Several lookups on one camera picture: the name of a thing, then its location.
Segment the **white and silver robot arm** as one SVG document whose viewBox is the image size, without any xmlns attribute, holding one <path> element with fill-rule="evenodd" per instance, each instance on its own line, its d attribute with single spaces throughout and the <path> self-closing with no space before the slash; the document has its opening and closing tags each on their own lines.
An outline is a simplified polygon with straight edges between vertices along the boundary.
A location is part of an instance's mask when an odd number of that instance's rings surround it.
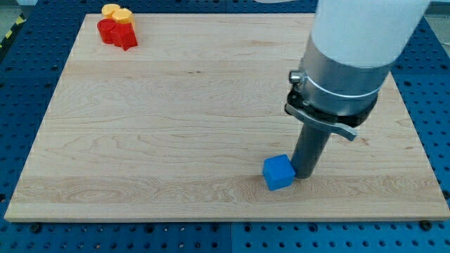
<svg viewBox="0 0 450 253">
<path fill-rule="evenodd" d="M 319 0 L 285 111 L 303 123 L 291 164 L 311 176 L 331 134 L 349 141 L 430 0 Z"/>
</svg>

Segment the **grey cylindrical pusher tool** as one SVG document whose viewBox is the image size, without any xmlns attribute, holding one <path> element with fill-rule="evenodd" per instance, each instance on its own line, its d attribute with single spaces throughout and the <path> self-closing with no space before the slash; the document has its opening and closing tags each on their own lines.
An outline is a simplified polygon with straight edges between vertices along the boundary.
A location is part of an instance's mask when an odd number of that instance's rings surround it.
<svg viewBox="0 0 450 253">
<path fill-rule="evenodd" d="M 329 137 L 329 132 L 303 125 L 290 161 L 297 178 L 306 179 L 312 175 Z"/>
</svg>

